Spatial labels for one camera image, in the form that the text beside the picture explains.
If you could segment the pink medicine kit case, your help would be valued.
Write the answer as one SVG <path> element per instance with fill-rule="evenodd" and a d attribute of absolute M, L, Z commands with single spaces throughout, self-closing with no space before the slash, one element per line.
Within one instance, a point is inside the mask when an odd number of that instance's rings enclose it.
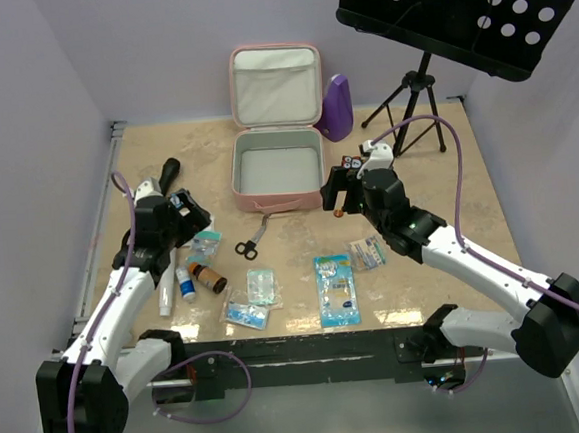
<path fill-rule="evenodd" d="M 322 206 L 323 139 L 317 49 L 270 44 L 235 49 L 229 60 L 234 140 L 231 190 L 244 212 L 277 214 Z"/>

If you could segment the white tube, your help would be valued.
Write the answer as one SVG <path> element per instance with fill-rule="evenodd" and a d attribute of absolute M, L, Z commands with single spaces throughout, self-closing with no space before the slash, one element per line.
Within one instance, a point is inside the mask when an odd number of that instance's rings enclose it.
<path fill-rule="evenodd" d="M 172 314 L 172 307 L 174 304 L 174 281 L 175 281 L 175 266 L 176 266 L 176 250 L 173 249 L 169 255 L 169 265 L 163 272 L 162 277 L 158 283 L 159 286 L 159 306 L 158 311 L 161 317 L 167 317 Z"/>

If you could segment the owl pattern block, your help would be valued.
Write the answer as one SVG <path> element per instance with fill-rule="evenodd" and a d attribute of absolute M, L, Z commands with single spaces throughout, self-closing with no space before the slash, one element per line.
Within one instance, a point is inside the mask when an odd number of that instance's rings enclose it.
<path fill-rule="evenodd" d="M 363 167 L 363 161 L 360 156 L 347 156 L 344 155 L 341 158 L 341 164 L 344 169 L 347 170 L 354 170 L 355 172 L 359 171 Z"/>

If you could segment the black music stand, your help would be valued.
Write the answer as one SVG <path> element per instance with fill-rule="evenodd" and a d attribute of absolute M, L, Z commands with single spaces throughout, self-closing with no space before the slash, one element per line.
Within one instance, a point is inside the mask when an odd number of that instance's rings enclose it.
<path fill-rule="evenodd" d="M 427 68 L 440 56 L 510 82 L 530 78 L 575 0 L 339 0 L 336 18 L 358 32 L 422 51 L 399 87 L 407 109 L 430 89 Z"/>

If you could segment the white gauze packet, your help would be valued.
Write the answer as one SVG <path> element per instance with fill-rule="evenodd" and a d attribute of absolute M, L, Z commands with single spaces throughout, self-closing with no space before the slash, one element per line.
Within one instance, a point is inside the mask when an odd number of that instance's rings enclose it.
<path fill-rule="evenodd" d="M 220 240 L 222 235 L 220 232 L 215 230 L 214 220 L 211 220 L 211 223 L 203 228 L 200 232 L 197 232 L 196 235 L 192 238 L 193 241 L 201 241 L 201 240 Z"/>

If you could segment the large blue packet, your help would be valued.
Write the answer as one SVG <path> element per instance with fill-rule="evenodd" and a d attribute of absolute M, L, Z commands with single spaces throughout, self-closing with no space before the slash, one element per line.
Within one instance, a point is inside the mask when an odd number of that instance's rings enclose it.
<path fill-rule="evenodd" d="M 316 256 L 313 260 L 316 288 L 323 328 L 358 325 L 355 282 L 350 258 L 346 254 Z"/>

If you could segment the white blue small bottle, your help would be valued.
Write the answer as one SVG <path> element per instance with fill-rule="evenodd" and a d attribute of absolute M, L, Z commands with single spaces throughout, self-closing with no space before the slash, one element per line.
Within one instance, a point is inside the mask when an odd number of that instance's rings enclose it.
<path fill-rule="evenodd" d="M 197 296 L 189 271 L 184 266 L 177 266 L 175 274 L 181 297 L 188 303 L 194 302 Z"/>

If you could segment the brown medicine bottle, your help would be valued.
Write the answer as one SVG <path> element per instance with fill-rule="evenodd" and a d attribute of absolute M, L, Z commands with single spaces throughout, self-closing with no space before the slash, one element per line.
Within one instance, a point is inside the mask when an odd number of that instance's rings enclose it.
<path fill-rule="evenodd" d="M 221 293 L 227 287 L 227 279 L 206 264 L 190 262 L 187 269 L 198 283 L 214 294 Z"/>

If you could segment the black microphone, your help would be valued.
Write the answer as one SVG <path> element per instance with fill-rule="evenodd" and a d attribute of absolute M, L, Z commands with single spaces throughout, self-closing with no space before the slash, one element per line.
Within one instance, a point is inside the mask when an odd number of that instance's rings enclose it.
<path fill-rule="evenodd" d="M 168 160 L 163 164 L 161 169 L 162 173 L 158 180 L 162 195 L 166 195 L 169 192 L 171 185 L 180 174 L 180 167 L 180 161 L 174 157 L 168 158 Z"/>

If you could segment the teal blister pack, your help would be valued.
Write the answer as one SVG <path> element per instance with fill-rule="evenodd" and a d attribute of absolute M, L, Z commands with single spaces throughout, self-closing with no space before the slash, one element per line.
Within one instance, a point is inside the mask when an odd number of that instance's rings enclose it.
<path fill-rule="evenodd" d="M 276 303 L 276 281 L 272 269 L 253 269 L 247 272 L 247 295 L 249 303 L 268 306 Z"/>

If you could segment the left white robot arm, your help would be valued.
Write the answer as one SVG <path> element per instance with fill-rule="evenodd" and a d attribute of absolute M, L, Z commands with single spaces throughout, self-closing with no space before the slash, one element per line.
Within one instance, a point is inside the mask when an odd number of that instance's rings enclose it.
<path fill-rule="evenodd" d="M 188 190 L 137 199 L 134 224 L 113 259 L 106 291 L 62 356 L 36 375 L 43 433 L 123 433 L 130 404 L 157 375 L 178 378 L 187 368 L 179 333 L 147 330 L 122 352 L 176 248 L 211 223 Z"/>

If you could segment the blue white sachet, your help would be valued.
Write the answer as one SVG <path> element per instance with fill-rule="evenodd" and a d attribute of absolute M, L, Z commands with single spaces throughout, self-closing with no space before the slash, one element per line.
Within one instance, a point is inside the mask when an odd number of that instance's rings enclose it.
<path fill-rule="evenodd" d="M 241 327 L 264 330 L 267 327 L 270 310 L 263 306 L 230 302 L 226 306 L 225 320 Z"/>

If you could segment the teal topped zip bag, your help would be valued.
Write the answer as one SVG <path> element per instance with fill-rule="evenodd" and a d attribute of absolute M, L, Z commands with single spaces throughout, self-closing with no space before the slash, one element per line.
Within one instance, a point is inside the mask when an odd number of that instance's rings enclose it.
<path fill-rule="evenodd" d="M 218 252 L 221 240 L 221 232 L 204 230 L 197 233 L 191 240 L 186 265 L 191 263 L 210 265 Z"/>

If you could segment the purple metronome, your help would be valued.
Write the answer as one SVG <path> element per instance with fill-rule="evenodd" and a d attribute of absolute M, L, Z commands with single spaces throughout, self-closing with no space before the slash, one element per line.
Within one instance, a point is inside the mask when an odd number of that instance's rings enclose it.
<path fill-rule="evenodd" d="M 327 140 L 337 143 L 345 139 L 354 126 L 354 112 L 348 78 L 343 74 L 332 76 L 322 101 L 322 115 L 314 127 Z"/>

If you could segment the black handled scissors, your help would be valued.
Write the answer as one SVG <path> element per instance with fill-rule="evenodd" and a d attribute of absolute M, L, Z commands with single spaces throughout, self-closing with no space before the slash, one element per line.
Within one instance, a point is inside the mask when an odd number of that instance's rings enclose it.
<path fill-rule="evenodd" d="M 262 222 L 259 228 L 257 229 L 256 233 L 252 236 L 251 239 L 245 242 L 239 242 L 235 245 L 235 253 L 241 255 L 243 258 L 253 261 L 258 256 L 257 245 L 258 242 L 264 235 L 267 229 L 267 224 L 269 222 L 270 215 L 265 214 L 262 217 Z"/>

